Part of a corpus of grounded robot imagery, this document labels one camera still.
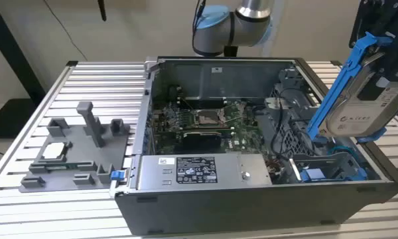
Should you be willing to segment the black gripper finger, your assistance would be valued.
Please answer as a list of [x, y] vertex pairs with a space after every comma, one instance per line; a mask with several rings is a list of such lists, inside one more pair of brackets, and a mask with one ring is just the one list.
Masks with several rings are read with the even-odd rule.
[[376, 100], [389, 85], [390, 81], [381, 73], [374, 73], [360, 94], [360, 100]]

